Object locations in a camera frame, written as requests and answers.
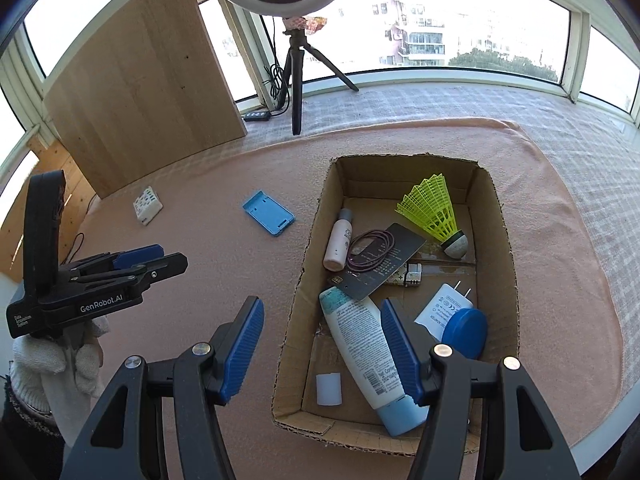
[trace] window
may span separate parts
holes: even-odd
[[[0,195],[0,225],[9,214],[11,206],[14,205],[15,199],[22,189],[22,184],[28,179],[31,170],[38,163],[38,157],[35,153],[29,152],[24,157],[18,168],[14,171],[9,182],[6,183],[2,195]]]
[[[378,18],[370,9],[378,6],[380,11],[383,1],[387,13]],[[343,18],[338,9],[343,9]],[[405,33],[435,34],[436,30],[428,28],[437,27],[441,38],[425,38],[424,43],[444,45],[444,54],[438,54],[443,59],[437,60],[442,66],[512,72],[557,82],[569,31],[569,11],[549,0],[335,0],[314,15],[328,21],[308,37],[309,43],[345,73],[389,69],[392,65],[379,62],[386,56],[395,56],[400,64],[400,57],[408,55],[408,45],[402,44]],[[271,20],[265,21],[271,35]],[[385,35],[389,28],[392,41]],[[282,20],[277,18],[275,46],[282,66],[289,48],[283,31]],[[475,45],[478,38],[481,44]],[[510,53],[494,48],[494,43],[508,44]],[[305,80],[331,75],[322,63],[305,61]]]
[[[444,45],[409,45],[409,54],[444,54]]]
[[[18,119],[15,118],[14,112],[11,110],[9,103],[1,91],[0,132],[2,132],[2,136],[0,136],[0,162],[3,162],[24,135],[24,129],[18,122]],[[20,193],[22,184],[31,173],[37,161],[38,157],[35,156],[33,152],[29,152],[17,170],[15,170],[14,175],[9,179],[4,191],[0,195],[0,225],[2,225],[9,209],[11,209],[11,206],[14,204],[15,198],[18,196],[18,193]]]
[[[18,122],[9,103],[0,91],[0,164],[9,155],[16,143],[24,135],[24,128]]]
[[[407,59],[404,66],[443,66],[441,59]]]
[[[111,0],[38,0],[25,25],[33,51],[49,75],[73,40]]]
[[[412,32],[409,43],[442,43],[442,34],[432,32]]]
[[[633,61],[591,27],[581,92],[629,112],[636,95],[639,73]]]
[[[238,101],[254,95],[254,83],[240,56],[219,1],[207,0],[200,4],[200,13],[233,99]]]

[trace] blue bottle cap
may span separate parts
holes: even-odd
[[[391,436],[398,436],[420,426],[427,420],[429,407],[420,407],[414,400],[405,395],[393,402],[378,408],[376,413]]]
[[[486,316],[476,308],[461,308],[447,323],[442,342],[467,359],[478,359],[486,341]]]

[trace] lotion bottle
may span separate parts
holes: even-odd
[[[429,407],[421,408],[405,395],[375,303],[369,296],[353,300],[334,286],[319,299],[335,345],[389,435],[398,436],[422,424]]]
[[[338,219],[331,229],[329,243],[326,246],[326,253],[322,264],[326,270],[338,272],[344,269],[347,261],[347,252],[351,243],[351,218],[350,209],[340,209]]]

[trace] white checkered tablecloth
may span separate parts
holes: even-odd
[[[620,320],[625,395],[640,379],[640,152],[632,147],[636,129],[597,108],[542,92],[482,84],[406,83],[305,98],[302,136],[467,117],[518,123],[572,194],[609,280]],[[246,126],[248,135],[243,139],[162,168],[145,177],[145,185],[161,175],[292,139],[290,111]]]

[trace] badminton shuttlecock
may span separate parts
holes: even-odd
[[[396,209],[436,240],[442,242],[444,253],[459,260],[466,254],[469,242],[456,226],[453,206],[442,174],[424,179],[404,196]]]

